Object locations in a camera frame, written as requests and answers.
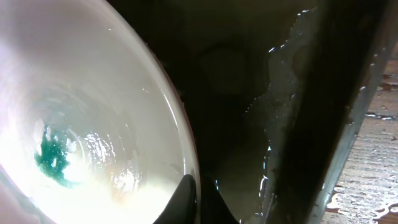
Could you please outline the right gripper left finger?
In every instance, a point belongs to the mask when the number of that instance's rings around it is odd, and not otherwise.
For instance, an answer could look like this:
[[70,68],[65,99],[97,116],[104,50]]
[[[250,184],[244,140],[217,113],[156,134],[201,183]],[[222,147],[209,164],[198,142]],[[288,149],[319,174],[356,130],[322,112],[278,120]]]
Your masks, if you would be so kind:
[[194,224],[196,197],[195,179],[190,174],[186,174],[154,224]]

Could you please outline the pinkish white plate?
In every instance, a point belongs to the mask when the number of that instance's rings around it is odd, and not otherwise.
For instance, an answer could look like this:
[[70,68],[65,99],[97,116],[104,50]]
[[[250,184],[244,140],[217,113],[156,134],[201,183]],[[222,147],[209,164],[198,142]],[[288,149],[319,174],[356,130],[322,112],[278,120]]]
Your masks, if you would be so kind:
[[1,1],[1,222],[154,223],[198,160],[159,61],[106,1]]

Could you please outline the large dark serving tray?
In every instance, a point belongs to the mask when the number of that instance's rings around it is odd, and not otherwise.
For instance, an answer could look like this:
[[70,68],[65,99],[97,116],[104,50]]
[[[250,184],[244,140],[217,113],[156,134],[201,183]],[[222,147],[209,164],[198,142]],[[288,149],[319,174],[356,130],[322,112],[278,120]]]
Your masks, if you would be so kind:
[[320,223],[397,42],[396,1],[112,1],[239,223]]

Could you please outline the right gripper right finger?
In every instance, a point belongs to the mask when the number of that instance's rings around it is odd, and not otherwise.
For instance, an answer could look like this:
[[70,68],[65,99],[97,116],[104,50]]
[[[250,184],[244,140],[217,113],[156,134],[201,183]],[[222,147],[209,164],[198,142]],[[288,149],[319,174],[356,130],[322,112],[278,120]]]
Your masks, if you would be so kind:
[[201,224],[238,224],[210,178],[201,178]]

